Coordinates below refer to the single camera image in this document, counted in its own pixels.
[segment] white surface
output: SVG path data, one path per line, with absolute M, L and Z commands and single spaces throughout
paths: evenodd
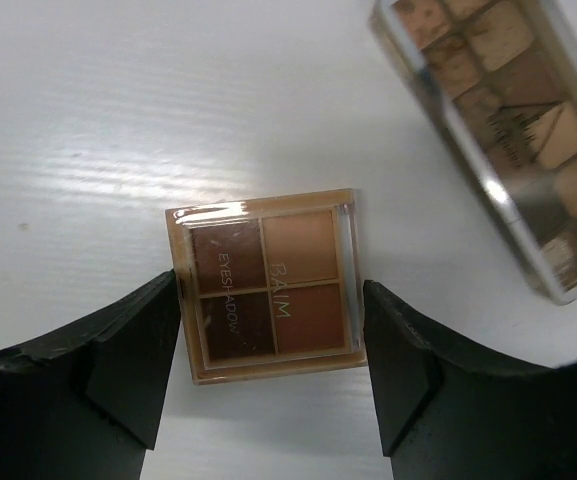
M 170 268 L 164 208 L 351 186 L 366 277 L 503 352 L 575 360 L 577 302 L 527 287 L 371 8 L 0 0 L 0 348 Z M 142 478 L 390 479 L 367 370 L 197 388 L 180 342 Z

